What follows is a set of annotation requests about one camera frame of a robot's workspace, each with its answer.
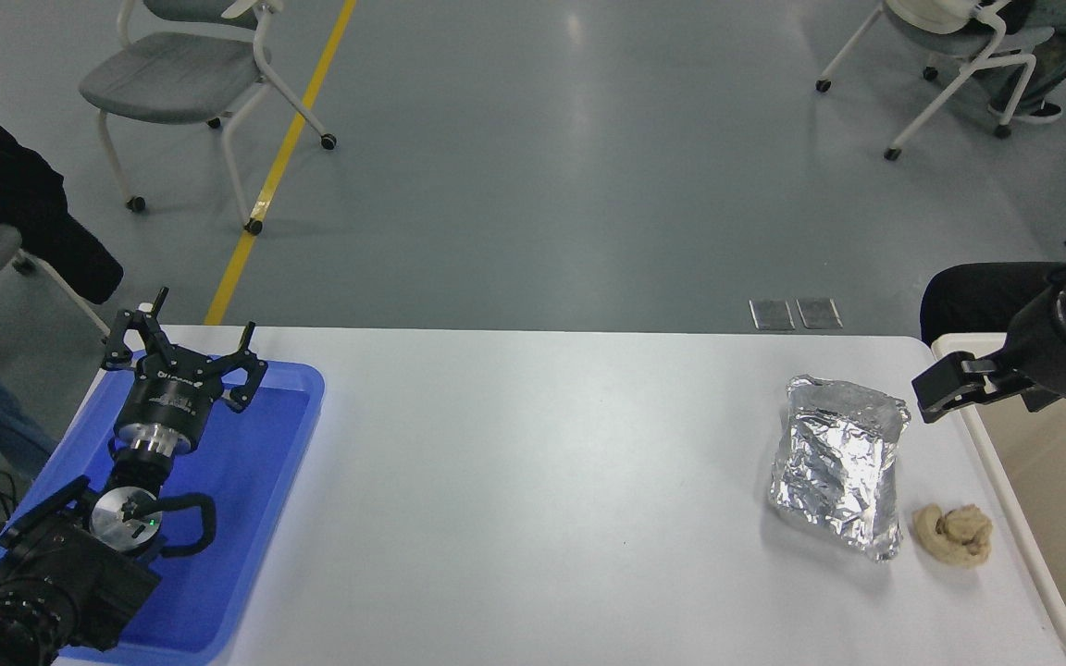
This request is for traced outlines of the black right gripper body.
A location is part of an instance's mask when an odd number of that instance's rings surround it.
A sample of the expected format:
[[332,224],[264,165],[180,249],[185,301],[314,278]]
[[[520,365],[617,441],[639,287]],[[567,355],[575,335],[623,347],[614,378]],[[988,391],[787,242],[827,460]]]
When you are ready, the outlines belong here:
[[1032,384],[1021,393],[1029,413],[1066,397],[1066,283],[1041,292],[1014,316],[1003,352],[1011,370]]

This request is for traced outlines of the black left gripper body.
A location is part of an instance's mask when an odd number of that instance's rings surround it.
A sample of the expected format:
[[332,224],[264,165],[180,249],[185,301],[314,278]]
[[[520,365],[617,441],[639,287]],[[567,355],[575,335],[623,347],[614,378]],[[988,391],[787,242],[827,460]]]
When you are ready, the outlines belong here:
[[223,392],[219,360],[185,350],[174,360],[149,352],[138,360],[134,375],[115,435],[134,438],[141,426],[162,426],[175,431],[181,441],[199,441]]

